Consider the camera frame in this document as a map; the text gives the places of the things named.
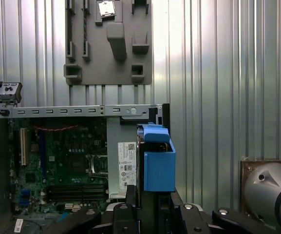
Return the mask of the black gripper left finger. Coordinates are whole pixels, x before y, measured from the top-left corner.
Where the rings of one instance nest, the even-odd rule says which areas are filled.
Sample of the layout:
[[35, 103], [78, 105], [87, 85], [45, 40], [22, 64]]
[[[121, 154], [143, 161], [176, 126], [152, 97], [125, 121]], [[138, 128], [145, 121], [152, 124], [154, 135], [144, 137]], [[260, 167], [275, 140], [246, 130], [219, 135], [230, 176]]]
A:
[[127, 187], [126, 200], [102, 214], [93, 208], [82, 208], [51, 225], [45, 234], [138, 234], [136, 186]]

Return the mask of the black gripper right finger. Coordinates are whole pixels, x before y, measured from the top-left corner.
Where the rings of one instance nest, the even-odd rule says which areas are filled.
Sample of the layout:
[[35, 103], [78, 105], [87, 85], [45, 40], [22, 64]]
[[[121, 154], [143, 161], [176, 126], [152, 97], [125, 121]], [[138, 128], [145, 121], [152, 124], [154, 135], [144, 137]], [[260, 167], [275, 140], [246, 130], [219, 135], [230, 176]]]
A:
[[272, 228], [229, 208], [207, 214], [193, 203], [184, 203], [177, 191], [171, 193], [173, 234], [281, 234]]

